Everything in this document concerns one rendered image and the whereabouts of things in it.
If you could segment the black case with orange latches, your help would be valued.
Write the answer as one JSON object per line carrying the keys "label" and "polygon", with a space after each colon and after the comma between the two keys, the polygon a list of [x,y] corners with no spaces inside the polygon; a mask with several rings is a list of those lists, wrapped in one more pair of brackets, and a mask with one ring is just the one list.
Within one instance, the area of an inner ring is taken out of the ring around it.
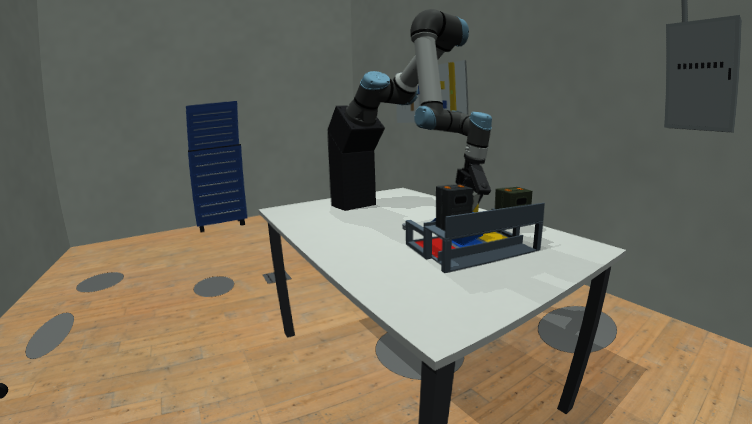
{"label": "black case with orange latches", "polygon": [[495,209],[532,204],[532,191],[520,187],[499,188],[495,192]]}
{"label": "black case with orange latches", "polygon": [[461,184],[436,186],[436,226],[445,231],[445,217],[472,213],[472,202],[473,188]]}

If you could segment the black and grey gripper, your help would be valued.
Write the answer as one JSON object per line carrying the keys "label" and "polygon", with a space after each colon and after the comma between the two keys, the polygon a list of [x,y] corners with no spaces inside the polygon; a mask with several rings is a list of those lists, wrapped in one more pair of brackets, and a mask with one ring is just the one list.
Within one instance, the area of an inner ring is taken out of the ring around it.
{"label": "black and grey gripper", "polygon": [[[464,157],[465,156],[466,155],[464,153]],[[471,162],[469,162],[469,161],[471,161]],[[484,164],[484,163],[485,163],[485,159],[484,160],[475,160],[475,159],[471,159],[471,158],[469,158],[469,157],[466,156],[465,157],[464,168],[457,170],[457,176],[456,176],[456,182],[455,183],[456,184],[462,184],[463,183],[462,185],[470,187],[470,188],[473,188],[472,212],[476,208],[476,206],[479,204],[479,202],[482,199],[483,195],[478,195],[477,194],[475,186],[474,186],[472,178],[471,178],[471,175],[469,174],[468,168],[469,168],[470,165],[480,165],[480,164]],[[461,170],[463,170],[463,171],[461,171]],[[459,179],[458,179],[458,177],[459,177]]]}

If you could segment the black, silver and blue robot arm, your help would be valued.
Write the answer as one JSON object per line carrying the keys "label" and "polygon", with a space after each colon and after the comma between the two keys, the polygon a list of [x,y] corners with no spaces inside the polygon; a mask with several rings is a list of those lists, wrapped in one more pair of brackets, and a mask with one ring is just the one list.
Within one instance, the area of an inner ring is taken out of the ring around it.
{"label": "black, silver and blue robot arm", "polygon": [[[481,112],[472,112],[470,116],[460,111],[444,110],[442,103],[438,59],[454,46],[466,43],[469,36],[466,21],[428,9],[415,17],[410,34],[416,55],[405,70],[393,79],[381,72],[367,72],[354,100],[348,105],[350,107],[347,106],[345,116],[359,126],[373,126],[381,102],[410,105],[417,99],[419,83],[421,106],[415,112],[416,125],[423,129],[467,136],[467,157],[484,160],[488,151],[492,117]],[[468,170],[477,194],[489,195],[491,189],[482,166],[470,165]]]}

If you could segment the blue bin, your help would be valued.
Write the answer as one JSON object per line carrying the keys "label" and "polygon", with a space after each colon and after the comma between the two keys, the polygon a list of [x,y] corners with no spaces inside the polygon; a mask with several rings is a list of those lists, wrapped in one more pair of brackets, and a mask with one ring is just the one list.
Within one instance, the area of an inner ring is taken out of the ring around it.
{"label": "blue bin", "polygon": [[483,234],[475,235],[475,236],[469,236],[469,237],[464,237],[464,238],[453,239],[452,241],[454,241],[456,243],[459,243],[461,245],[464,245],[464,244],[467,244],[467,243],[469,243],[469,242],[471,242],[471,241],[473,241],[473,240],[475,240],[475,239],[477,239],[477,238],[479,238],[481,236],[483,236]]}

